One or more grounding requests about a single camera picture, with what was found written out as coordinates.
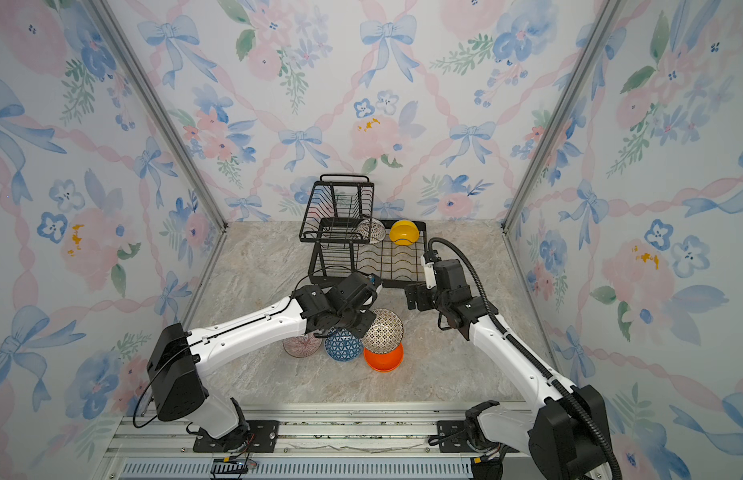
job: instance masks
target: orange bowl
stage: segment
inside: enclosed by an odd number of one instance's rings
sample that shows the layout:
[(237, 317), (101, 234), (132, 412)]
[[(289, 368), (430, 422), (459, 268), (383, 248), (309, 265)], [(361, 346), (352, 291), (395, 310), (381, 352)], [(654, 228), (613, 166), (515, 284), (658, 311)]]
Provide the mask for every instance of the orange bowl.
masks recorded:
[(369, 352), (364, 349), (364, 360), (374, 370), (386, 373), (397, 369), (404, 361), (404, 346), (399, 344), (395, 350), (384, 355)]

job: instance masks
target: blue patterned bowl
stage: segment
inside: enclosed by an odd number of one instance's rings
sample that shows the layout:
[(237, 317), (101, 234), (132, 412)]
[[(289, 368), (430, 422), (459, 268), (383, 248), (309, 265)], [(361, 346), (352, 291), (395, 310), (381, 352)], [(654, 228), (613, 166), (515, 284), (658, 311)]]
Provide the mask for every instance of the blue patterned bowl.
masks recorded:
[(364, 346), (349, 331), (342, 329), (324, 341), (328, 355), (338, 362), (349, 362), (361, 355)]

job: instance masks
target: dish rack handle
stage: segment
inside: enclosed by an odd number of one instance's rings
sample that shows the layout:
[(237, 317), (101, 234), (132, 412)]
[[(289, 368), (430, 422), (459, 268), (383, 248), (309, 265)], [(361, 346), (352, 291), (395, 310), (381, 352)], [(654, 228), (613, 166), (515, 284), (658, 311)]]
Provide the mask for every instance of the dish rack handle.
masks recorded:
[(369, 180), (369, 177), (367, 177), (366, 175), (359, 175), (359, 174), (323, 174), (323, 175), (321, 175), (321, 177), (319, 177), (319, 180), (320, 180), (320, 181), (324, 181), (324, 179), (323, 179), (324, 177), (353, 177), (353, 178), (366, 178), (366, 181), (367, 181), (367, 182), (371, 182), (371, 180)]

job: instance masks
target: metal corner post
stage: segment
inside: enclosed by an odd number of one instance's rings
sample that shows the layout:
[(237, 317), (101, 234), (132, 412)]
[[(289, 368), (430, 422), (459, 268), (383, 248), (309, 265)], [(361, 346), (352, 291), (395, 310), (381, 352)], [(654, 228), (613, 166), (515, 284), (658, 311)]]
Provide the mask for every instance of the metal corner post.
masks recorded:
[(563, 90), (558, 103), (556, 104), (553, 114), (550, 118), (550, 127), (545, 130), (542, 139), (537, 148), (537, 154), (534, 155), (529, 168), (526, 170), (521, 179), (518, 193), (513, 198), (513, 204), (507, 213), (507, 219), (504, 223), (504, 232), (511, 232), (518, 222), (523, 206), (526, 204), (531, 190), (534, 188), (535, 181), (539, 177), (545, 160), (550, 151), (553, 149), (555, 139), (563, 129), (567, 117), (577, 103), (579, 93), (582, 91), (587, 76), (593, 70), (593, 66), (599, 55), (603, 53), (603, 47), (606, 45), (609, 35), (611, 34), (617, 14), (623, 7), (623, 0), (604, 0), (603, 8), (593, 24), (593, 32), (587, 40), (587, 44), (579, 56), (579, 60), (574, 65), (571, 79)]
[(172, 120), (169, 118), (164, 105), (159, 100), (153, 85), (147, 81), (147, 74), (142, 68), (140, 61), (137, 60), (136, 54), (131, 48), (124, 30), (110, 9), (108, 0), (87, 0), (85, 4), (92, 18), (98, 24), (102, 35), (113, 48), (118, 61), (126, 69), (129, 80), (132, 81), (145, 107), (158, 124), (158, 129), (164, 134), (166, 142), (177, 159), (177, 164), (179, 164), (182, 171), (189, 178), (200, 202), (204, 205), (210, 216), (212, 216), (217, 227), (220, 230), (224, 230), (226, 227), (225, 217), (209, 192), (209, 188), (206, 187), (206, 183), (201, 178), (201, 174), (196, 168), (193, 159), (188, 156), (182, 138), (174, 129)]

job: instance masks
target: floral wallpaper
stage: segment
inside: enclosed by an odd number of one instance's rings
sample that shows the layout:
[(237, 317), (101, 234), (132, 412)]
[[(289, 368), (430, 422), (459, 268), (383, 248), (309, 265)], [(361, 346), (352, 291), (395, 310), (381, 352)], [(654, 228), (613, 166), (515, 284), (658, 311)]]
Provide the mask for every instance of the floral wallpaper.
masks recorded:
[(623, 477), (743, 480), (743, 1), (625, 2), (513, 228)]
[(0, 478), (89, 478), (219, 229), (84, 7), (0, 0)]
[(503, 219), (600, 5), (110, 2), (231, 220), (300, 220), (349, 172), (377, 216)]

